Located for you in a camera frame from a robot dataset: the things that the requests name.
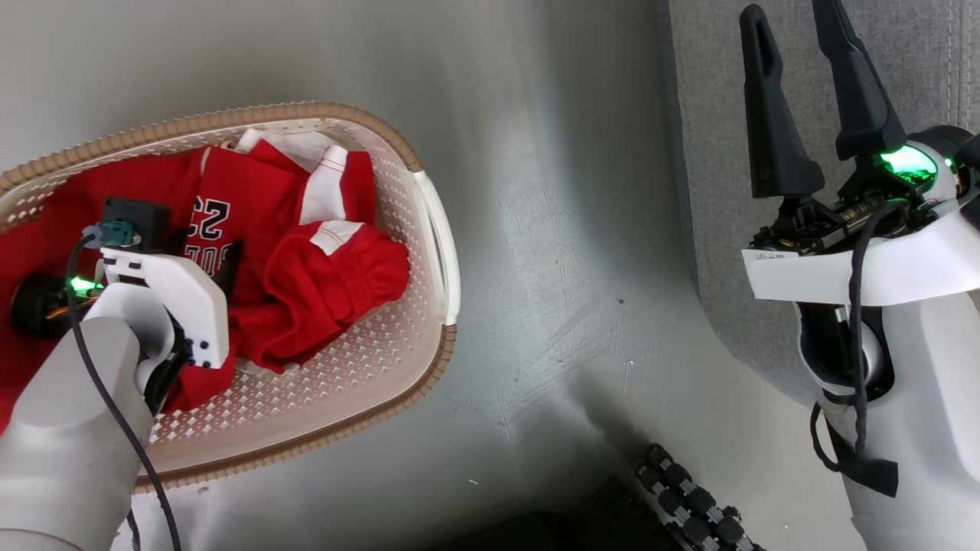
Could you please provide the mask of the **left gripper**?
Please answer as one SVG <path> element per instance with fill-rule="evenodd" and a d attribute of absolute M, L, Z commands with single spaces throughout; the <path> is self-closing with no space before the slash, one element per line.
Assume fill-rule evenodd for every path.
<path fill-rule="evenodd" d="M 220 248 L 217 283 L 178 256 L 101 249 L 104 282 L 32 273 L 15 290 L 10 321 L 22 334 L 59 338 L 70 330 L 67 300 L 80 300 L 83 318 L 118 318 L 140 345 L 138 369 L 172 362 L 217 370 L 230 355 L 227 298 L 234 296 L 243 242 Z"/>

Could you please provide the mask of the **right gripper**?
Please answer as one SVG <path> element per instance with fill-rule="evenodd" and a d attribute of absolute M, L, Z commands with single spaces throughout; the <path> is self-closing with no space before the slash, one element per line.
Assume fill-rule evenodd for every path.
<path fill-rule="evenodd" d="M 934 222 L 965 196 L 965 166 L 910 141 L 841 0 L 812 0 L 820 51 L 831 65 L 840 132 L 835 150 L 855 163 L 837 201 L 813 198 L 825 181 L 802 143 L 782 90 L 783 60 L 760 5 L 739 17 L 750 185 L 755 198 L 784 197 L 776 220 L 749 249 L 776 255 L 840 253 L 892 204 L 873 234 L 897 237 Z"/>

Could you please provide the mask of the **red basketball jersey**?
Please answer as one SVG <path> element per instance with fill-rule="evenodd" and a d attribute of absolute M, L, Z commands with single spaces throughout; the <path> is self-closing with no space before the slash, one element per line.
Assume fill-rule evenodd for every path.
<path fill-rule="evenodd" d="M 296 224 L 301 188 L 298 167 L 269 145 L 247 154 L 211 146 L 142 156 L 67 179 L 34 222 L 0 235 L 0 352 L 6 354 L 0 360 L 0 431 L 54 346 L 15 332 L 15 290 L 34 273 L 63 272 L 84 227 L 100 220 L 112 197 L 167 206 L 167 237 L 176 241 L 175 255 L 193 260 L 211 276 L 230 258 L 235 243 L 243 247 L 228 307 L 230 356 L 218 370 L 183 367 L 164 411 L 190 411 L 228 390 L 239 358 L 282 372 L 283 360 L 267 360 L 265 351 L 295 324 L 280 294 L 267 289 L 265 274 L 276 245 Z"/>

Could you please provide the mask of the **white perforated plastic laundry basket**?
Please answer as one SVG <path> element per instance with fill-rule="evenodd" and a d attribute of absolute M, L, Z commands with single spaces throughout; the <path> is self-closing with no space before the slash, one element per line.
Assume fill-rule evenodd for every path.
<path fill-rule="evenodd" d="M 89 141 L 0 172 L 0 234 L 31 222 L 71 175 L 108 161 L 237 139 L 246 129 L 315 130 L 370 153 L 379 222 L 409 251 L 410 281 L 303 367 L 239 373 L 189 412 L 160 416 L 148 453 L 167 489 L 294 458 L 406 411 L 444 374 L 456 342 L 461 275 L 436 187 L 409 142 L 363 109 L 330 102 L 187 116 Z"/>

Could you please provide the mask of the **red shorts with white stripe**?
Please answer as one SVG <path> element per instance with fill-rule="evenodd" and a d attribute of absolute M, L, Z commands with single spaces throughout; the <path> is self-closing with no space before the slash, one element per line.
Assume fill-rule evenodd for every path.
<path fill-rule="evenodd" d="M 377 225 L 370 154 L 318 132 L 246 130 L 234 147 L 269 175 L 244 226 L 243 278 L 230 308 L 239 370 L 283 373 L 399 299 L 405 244 Z"/>

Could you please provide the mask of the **grey fabric sofa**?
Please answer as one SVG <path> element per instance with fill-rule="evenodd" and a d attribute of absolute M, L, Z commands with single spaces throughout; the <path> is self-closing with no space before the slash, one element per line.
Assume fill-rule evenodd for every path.
<path fill-rule="evenodd" d="M 980 132 L 980 0 L 842 2 L 908 133 L 941 123 Z M 806 406 L 815 383 L 799 359 L 793 307 L 753 296 L 741 254 L 779 206 L 750 193 L 738 20 L 752 3 L 769 19 L 806 154 L 822 167 L 822 200 L 853 171 L 835 151 L 838 108 L 812 0 L 658 0 L 666 66 L 675 72 L 671 132 L 701 307 L 736 359 Z"/>

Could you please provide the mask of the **black roller wheel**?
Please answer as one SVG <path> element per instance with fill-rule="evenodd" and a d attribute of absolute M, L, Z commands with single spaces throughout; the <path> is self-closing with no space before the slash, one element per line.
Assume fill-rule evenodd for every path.
<path fill-rule="evenodd" d="M 665 514 L 666 526 L 692 551 L 767 551 L 746 533 L 742 513 L 719 505 L 661 444 L 647 447 L 635 475 Z"/>

